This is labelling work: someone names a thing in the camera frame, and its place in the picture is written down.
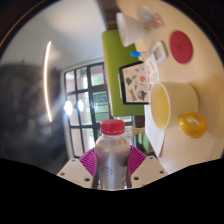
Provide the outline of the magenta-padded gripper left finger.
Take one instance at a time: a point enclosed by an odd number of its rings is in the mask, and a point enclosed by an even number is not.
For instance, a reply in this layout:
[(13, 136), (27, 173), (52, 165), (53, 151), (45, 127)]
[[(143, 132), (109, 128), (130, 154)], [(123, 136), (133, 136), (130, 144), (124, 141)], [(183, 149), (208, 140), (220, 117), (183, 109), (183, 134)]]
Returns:
[(84, 188), (98, 187), (95, 149), (90, 149), (79, 159), (70, 159), (58, 172), (58, 176)]

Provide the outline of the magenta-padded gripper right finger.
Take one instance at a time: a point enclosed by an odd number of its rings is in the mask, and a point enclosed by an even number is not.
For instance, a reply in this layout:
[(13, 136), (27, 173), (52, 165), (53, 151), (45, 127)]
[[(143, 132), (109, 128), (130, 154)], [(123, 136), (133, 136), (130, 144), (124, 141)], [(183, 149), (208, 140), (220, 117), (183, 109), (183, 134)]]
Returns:
[(167, 175), (155, 156), (146, 156), (138, 148), (130, 147), (127, 168), (128, 188), (140, 188)]

